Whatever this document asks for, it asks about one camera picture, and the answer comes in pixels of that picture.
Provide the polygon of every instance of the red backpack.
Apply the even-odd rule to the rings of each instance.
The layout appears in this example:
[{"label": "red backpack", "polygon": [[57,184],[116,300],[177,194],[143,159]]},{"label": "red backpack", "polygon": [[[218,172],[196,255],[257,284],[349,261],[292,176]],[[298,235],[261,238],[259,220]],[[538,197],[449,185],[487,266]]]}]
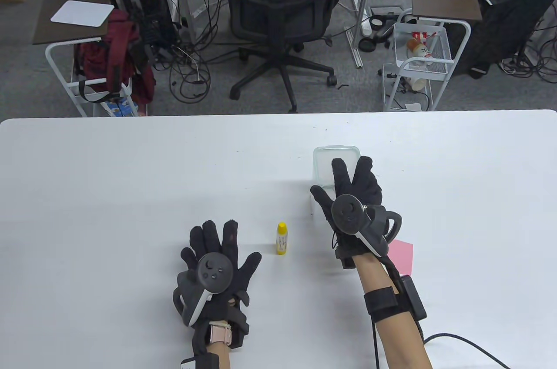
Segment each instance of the red backpack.
[{"label": "red backpack", "polygon": [[90,85],[95,92],[109,92],[97,101],[85,97],[85,81],[79,82],[79,95],[88,102],[101,103],[119,98],[121,84],[131,78],[131,98],[148,104],[155,93],[155,77],[149,65],[139,27],[128,14],[114,9],[108,17],[108,32],[101,41],[74,46],[75,72],[87,80],[106,78],[106,83]]}]

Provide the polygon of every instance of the yellow bottle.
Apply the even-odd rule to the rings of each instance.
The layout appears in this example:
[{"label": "yellow bottle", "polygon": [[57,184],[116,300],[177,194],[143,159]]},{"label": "yellow bottle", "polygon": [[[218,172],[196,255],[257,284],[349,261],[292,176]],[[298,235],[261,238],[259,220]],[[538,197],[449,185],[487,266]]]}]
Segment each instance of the yellow bottle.
[{"label": "yellow bottle", "polygon": [[277,254],[286,254],[286,244],[288,240],[288,227],[281,222],[277,227]]}]

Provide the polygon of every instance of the office chair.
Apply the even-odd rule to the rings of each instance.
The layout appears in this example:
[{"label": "office chair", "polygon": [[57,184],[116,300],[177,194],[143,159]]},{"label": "office chair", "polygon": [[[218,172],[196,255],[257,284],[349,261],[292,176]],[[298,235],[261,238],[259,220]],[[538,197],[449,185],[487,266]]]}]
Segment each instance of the office chair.
[{"label": "office chair", "polygon": [[327,85],[336,85],[334,69],[290,55],[301,51],[304,43],[321,38],[325,33],[331,13],[339,0],[228,0],[232,33],[239,39],[267,45],[269,50],[239,48],[239,58],[247,60],[250,55],[266,59],[265,63],[251,71],[232,86],[230,98],[238,100],[241,89],[253,79],[271,68],[277,68],[282,76],[291,103],[290,113],[297,110],[296,98],[286,66],[324,71],[329,74]]}]

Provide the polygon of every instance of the yellow cap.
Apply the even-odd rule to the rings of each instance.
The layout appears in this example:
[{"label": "yellow cap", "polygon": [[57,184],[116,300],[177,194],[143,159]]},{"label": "yellow cap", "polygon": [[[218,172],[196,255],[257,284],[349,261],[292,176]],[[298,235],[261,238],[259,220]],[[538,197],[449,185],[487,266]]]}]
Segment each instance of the yellow cap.
[{"label": "yellow cap", "polygon": [[288,227],[286,226],[286,224],[284,222],[281,222],[278,227],[277,227],[277,232],[280,235],[286,235],[288,233]]}]

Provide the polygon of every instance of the white table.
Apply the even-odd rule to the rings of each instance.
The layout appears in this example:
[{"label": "white table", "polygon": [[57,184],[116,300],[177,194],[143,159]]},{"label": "white table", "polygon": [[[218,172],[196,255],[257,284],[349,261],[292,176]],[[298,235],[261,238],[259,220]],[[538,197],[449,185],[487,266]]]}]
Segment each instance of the white table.
[{"label": "white table", "polygon": [[[312,150],[353,144],[414,243],[425,334],[555,368],[556,129],[553,111],[8,120],[0,367],[177,368],[179,252],[209,218],[239,221],[241,259],[263,252],[234,369],[374,367],[356,272],[309,214]],[[453,339],[427,349],[436,369],[497,367]]]}]

